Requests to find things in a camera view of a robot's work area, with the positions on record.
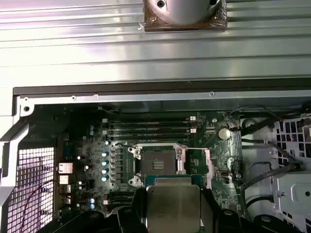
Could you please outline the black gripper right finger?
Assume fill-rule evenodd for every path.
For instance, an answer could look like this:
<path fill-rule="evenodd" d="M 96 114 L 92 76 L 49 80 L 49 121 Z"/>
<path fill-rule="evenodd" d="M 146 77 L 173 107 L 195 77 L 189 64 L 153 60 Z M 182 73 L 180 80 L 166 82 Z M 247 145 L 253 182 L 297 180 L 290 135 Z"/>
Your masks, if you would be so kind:
<path fill-rule="evenodd" d="M 222 209 L 210 189 L 201 190 L 201 219 L 207 233 L 285 233 L 287 225 L 276 217 L 259 215 L 253 221 Z"/>

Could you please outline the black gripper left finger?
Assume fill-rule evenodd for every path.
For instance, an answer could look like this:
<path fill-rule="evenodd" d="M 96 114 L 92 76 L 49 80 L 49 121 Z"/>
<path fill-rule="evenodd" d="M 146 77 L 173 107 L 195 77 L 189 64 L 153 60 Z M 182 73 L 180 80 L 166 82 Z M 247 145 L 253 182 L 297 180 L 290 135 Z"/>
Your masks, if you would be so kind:
<path fill-rule="evenodd" d="M 137 189 L 130 206 L 119 208 L 104 217 L 103 213 L 88 210 L 69 220 L 53 220 L 42 228 L 44 233 L 146 233 L 143 223 L 146 214 L 146 189 Z"/>

